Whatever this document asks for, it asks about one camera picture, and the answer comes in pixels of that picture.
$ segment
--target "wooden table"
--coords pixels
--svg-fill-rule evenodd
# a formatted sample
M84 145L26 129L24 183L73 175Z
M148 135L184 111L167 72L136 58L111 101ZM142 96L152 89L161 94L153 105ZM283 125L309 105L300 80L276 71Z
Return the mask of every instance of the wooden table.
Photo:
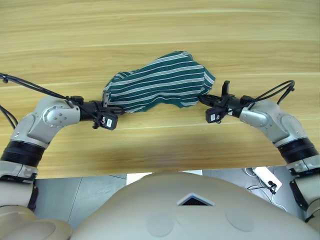
M281 107L320 147L319 0L2 0L0 9L0 72L99 100L117 72L184 50L216 76L215 95L224 80L239 97L295 80ZM42 97L0 85L0 103L19 119ZM285 164L262 133L232 117L207 124L206 109L160 104L122 116L115 131L68 126L45 152L38 176ZM11 133L1 116L0 151Z

